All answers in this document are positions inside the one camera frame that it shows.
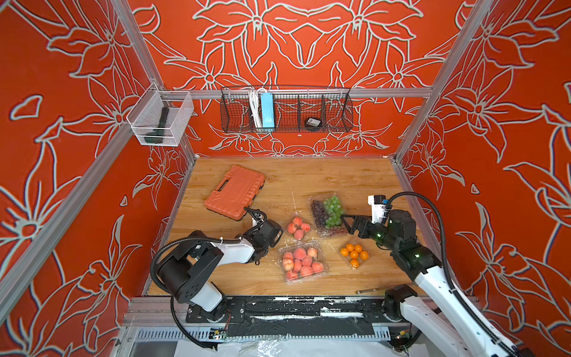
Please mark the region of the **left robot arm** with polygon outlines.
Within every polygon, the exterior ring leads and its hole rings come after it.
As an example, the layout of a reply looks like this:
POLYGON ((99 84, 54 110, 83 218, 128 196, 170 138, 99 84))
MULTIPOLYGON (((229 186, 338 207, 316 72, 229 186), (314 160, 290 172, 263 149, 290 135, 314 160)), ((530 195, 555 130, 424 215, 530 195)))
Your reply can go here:
POLYGON ((258 264, 283 235, 280 224, 257 209, 246 208, 253 225, 233 239, 213 238, 196 230, 160 248, 150 263, 153 283, 170 295, 170 313, 178 330, 194 345, 217 350, 218 344, 201 342, 192 336, 178 319, 175 304, 198 306, 207 318, 218 321, 227 314, 226 295, 209 281, 220 266, 258 264))

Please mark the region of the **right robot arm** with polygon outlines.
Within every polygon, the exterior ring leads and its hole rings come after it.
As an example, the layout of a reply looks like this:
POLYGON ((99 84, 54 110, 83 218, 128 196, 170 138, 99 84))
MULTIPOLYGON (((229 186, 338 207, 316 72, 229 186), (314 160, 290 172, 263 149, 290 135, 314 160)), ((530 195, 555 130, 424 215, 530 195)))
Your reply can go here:
POLYGON ((385 316, 390 321, 409 322, 445 356, 532 356, 530 349, 518 348, 494 327, 453 282, 445 238, 440 239, 439 255, 419 242, 411 214, 393 208, 393 201, 403 196, 416 194, 406 191, 390 198, 369 196, 369 216, 341 217, 349 234, 371 239, 390 251, 395 264, 439 309, 434 312, 412 288, 401 285, 386 291, 385 316))

